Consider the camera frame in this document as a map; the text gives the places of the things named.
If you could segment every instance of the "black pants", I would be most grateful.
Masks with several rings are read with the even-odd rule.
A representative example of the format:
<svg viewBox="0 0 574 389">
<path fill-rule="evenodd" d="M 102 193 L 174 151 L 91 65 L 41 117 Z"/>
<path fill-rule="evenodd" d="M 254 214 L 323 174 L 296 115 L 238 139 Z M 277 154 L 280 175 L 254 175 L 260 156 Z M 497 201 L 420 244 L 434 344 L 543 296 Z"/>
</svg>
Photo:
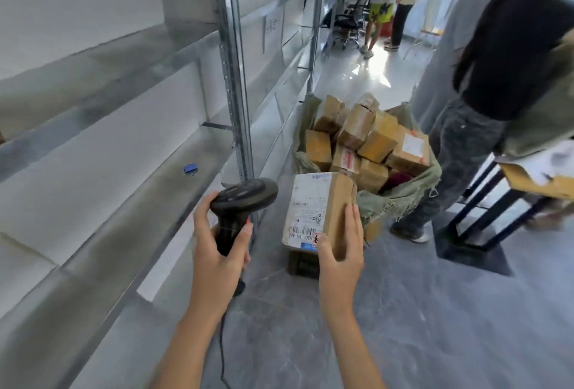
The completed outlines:
<svg viewBox="0 0 574 389">
<path fill-rule="evenodd" d="M 395 20 L 393 22 L 393 35 L 391 37 L 391 44 L 393 46 L 400 46 L 402 41 L 402 34 L 405 32 L 406 18 L 409 17 L 412 5 L 399 4 L 397 12 L 395 13 Z"/>
</svg>

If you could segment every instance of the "yellow shorts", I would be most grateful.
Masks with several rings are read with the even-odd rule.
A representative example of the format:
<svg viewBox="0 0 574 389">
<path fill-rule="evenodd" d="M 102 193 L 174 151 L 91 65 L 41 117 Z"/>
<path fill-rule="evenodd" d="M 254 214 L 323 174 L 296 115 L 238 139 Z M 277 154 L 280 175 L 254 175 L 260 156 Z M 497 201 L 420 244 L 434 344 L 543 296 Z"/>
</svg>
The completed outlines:
<svg viewBox="0 0 574 389">
<path fill-rule="evenodd" d="M 393 16 L 393 4 L 371 4 L 369 11 L 369 21 L 376 23 L 387 23 Z"/>
</svg>

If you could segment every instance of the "barcode scanner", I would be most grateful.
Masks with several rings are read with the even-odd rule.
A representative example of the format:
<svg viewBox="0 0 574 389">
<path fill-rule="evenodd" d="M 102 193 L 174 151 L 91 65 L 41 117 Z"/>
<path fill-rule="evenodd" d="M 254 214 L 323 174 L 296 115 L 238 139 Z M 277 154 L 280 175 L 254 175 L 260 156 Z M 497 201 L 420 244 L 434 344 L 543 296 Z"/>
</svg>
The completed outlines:
<svg viewBox="0 0 574 389">
<path fill-rule="evenodd" d="M 215 237 L 217 250 L 227 256 L 241 228 L 249 215 L 266 208 L 277 198 L 279 188 L 271 179 L 251 179 L 221 191 L 210 204 L 210 209 L 219 218 L 219 231 Z M 241 279 L 235 290 L 237 297 L 245 290 Z"/>
</svg>

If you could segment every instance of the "gray jeans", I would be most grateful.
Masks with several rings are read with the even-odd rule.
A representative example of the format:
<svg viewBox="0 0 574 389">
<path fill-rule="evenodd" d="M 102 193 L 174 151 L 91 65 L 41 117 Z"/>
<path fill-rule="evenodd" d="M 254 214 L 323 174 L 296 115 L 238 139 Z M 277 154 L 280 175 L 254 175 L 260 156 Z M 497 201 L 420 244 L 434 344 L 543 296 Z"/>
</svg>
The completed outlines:
<svg viewBox="0 0 574 389">
<path fill-rule="evenodd" d="M 413 239 L 421 237 L 424 225 L 451 207 L 472 182 L 506 125 L 507 122 L 478 114 L 462 100 L 450 103 L 429 135 L 430 146 L 442 168 L 436 194 L 427 192 L 410 214 L 395 222 L 393 229 Z"/>
</svg>

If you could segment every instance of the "barcode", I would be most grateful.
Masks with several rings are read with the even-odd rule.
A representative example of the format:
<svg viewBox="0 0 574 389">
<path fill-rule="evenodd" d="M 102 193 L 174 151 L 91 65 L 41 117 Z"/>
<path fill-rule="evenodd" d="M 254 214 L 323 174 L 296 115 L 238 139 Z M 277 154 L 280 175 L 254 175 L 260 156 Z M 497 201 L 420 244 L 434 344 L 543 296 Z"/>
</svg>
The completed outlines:
<svg viewBox="0 0 574 389">
<path fill-rule="evenodd" d="M 312 235 L 315 233 L 317 229 L 312 229 L 310 227 L 299 227 L 299 226 L 290 226 L 289 231 L 290 233 L 297 233 L 301 235 Z"/>
</svg>

